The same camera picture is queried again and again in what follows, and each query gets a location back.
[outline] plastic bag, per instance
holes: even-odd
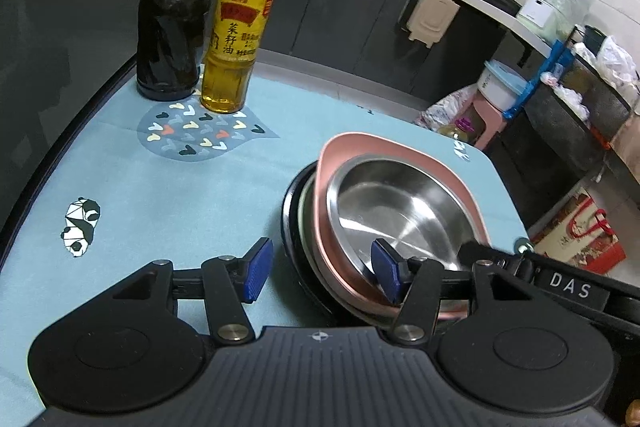
[[[633,58],[616,44],[613,36],[604,39],[596,57],[596,69],[602,79],[615,88],[636,81],[636,64]]]
[[[574,45],[574,53],[582,57],[592,68],[596,67],[596,56],[591,53],[591,50],[583,42],[577,42]]]
[[[583,122],[587,122],[589,120],[589,109],[584,107],[580,102],[582,102],[582,95],[578,92],[575,92],[573,89],[567,89],[566,87],[556,86],[554,87],[554,93],[558,95],[566,105],[571,108],[571,110],[578,115],[578,118]]]
[[[448,94],[430,108],[422,111],[415,120],[416,125],[437,131],[440,127],[453,120],[453,117],[458,114],[465,102],[476,93],[477,89],[476,84],[472,84]]]
[[[549,73],[548,71],[545,71],[540,75],[540,82],[551,87],[556,87],[558,85],[558,79],[553,75],[553,73]]]

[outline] light blue table mat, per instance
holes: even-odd
[[[210,257],[242,255],[269,236],[276,245],[273,272],[259,300],[246,307],[256,331],[263,325],[324,325],[284,257],[280,206],[295,174],[336,134],[368,132],[435,156],[475,195],[494,247],[511,251],[514,240],[526,235],[482,152],[467,147],[466,161],[454,153],[453,140],[404,121],[253,77],[246,121],[259,119],[265,137],[238,140],[219,157],[184,162],[142,145],[152,131],[137,130],[144,129],[145,115],[154,119],[156,105],[140,97],[135,79],[122,87],[75,140],[20,229],[0,273],[2,427],[25,425],[42,410],[26,365],[37,334],[154,259],[196,268]],[[252,137],[249,130],[242,129]],[[97,201],[101,216],[93,244],[73,257],[60,233],[69,204],[79,197]],[[207,331],[201,301],[181,301],[178,315]]]

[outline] rice vinegar bottle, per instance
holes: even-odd
[[[273,0],[218,0],[202,80],[202,105],[232,113],[244,105]]]

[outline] heart pattern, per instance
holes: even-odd
[[[185,155],[191,155],[191,154],[195,154],[195,149],[193,147],[191,147],[191,145],[186,145],[184,146],[184,149],[182,149],[181,151],[178,151],[178,154],[180,156],[185,156]]]
[[[202,107],[196,94],[154,105],[138,124],[138,139],[147,150],[182,162],[214,159],[245,141],[276,137],[249,108],[216,114]]]
[[[162,146],[163,151],[175,151],[175,143],[171,138],[166,139],[166,145]]]

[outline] red paper bag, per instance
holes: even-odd
[[[589,193],[581,188],[532,240],[536,252],[604,274],[626,259],[622,245]]]

